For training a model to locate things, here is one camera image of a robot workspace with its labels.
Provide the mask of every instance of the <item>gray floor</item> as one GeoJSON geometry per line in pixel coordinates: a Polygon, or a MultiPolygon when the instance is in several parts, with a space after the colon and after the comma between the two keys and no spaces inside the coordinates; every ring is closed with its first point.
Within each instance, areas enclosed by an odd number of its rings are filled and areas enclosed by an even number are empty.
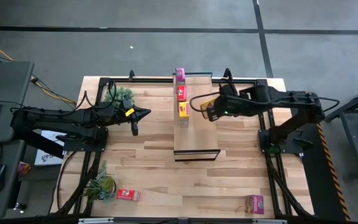
{"type": "MultiPolygon", "coordinates": [[[[358,0],[259,0],[266,29],[358,30],[358,0]]],[[[252,0],[0,0],[0,24],[83,27],[255,29],[252,0]]],[[[287,90],[315,91],[346,102],[358,93],[358,35],[266,35],[275,78],[287,90]]],[[[221,76],[266,77],[258,34],[2,32],[0,48],[35,62],[34,74],[77,99],[85,75],[166,76],[175,67],[221,76]]],[[[68,109],[30,86],[26,105],[68,109]]],[[[338,176],[355,169],[338,120],[323,124],[338,176]]],[[[48,212],[56,169],[28,184],[27,216],[48,212]]],[[[358,180],[341,181],[352,220],[358,221],[358,180]]],[[[7,217],[21,214],[9,212],[7,217]]]]}

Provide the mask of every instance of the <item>pink box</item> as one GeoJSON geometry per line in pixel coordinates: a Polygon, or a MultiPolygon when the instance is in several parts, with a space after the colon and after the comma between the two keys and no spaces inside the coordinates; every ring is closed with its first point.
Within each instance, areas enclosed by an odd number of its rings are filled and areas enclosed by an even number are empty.
{"type": "Polygon", "coordinates": [[[184,68],[176,68],[175,74],[177,77],[177,82],[184,82],[185,81],[185,69],[184,68]]]}
{"type": "Polygon", "coordinates": [[[264,197],[262,195],[247,195],[246,212],[264,214],[264,197]]]}

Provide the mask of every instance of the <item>green plant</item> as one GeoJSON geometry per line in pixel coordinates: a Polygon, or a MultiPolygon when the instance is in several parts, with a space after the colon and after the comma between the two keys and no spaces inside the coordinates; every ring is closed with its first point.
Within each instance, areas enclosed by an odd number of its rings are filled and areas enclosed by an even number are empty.
{"type": "MultiPolygon", "coordinates": [[[[114,86],[112,86],[110,90],[111,90],[111,94],[114,96],[114,86]]],[[[116,97],[115,97],[115,101],[114,101],[113,105],[118,107],[125,96],[128,97],[128,99],[129,99],[129,101],[131,101],[131,103],[135,102],[134,101],[134,93],[132,92],[132,90],[121,86],[121,87],[117,88],[116,97]]],[[[110,96],[110,94],[108,92],[104,96],[104,100],[108,101],[108,102],[110,102],[112,100],[112,97],[110,96]]]]}
{"type": "Polygon", "coordinates": [[[85,188],[84,196],[92,202],[94,200],[103,200],[109,202],[116,193],[116,183],[111,176],[106,176],[107,162],[103,161],[102,169],[95,179],[89,182],[85,188]]]}

